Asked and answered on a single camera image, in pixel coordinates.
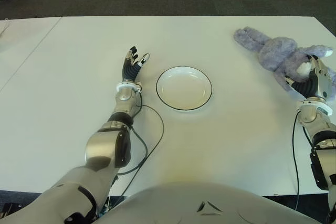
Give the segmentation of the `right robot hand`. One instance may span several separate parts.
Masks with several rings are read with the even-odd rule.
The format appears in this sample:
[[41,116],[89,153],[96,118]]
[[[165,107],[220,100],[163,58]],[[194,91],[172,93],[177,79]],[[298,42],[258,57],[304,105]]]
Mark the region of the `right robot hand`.
[[305,82],[296,82],[285,76],[285,81],[306,99],[316,97],[326,101],[332,94],[332,79],[328,73],[328,68],[315,55],[307,55],[307,58],[311,63],[308,79]]

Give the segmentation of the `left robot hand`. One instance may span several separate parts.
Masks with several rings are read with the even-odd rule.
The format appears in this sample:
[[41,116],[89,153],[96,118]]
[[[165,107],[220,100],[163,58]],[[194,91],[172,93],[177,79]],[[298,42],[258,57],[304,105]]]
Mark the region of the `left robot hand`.
[[123,67],[122,67],[122,81],[134,82],[141,70],[150,58],[149,53],[145,53],[142,57],[137,54],[136,46],[129,49],[126,54]]

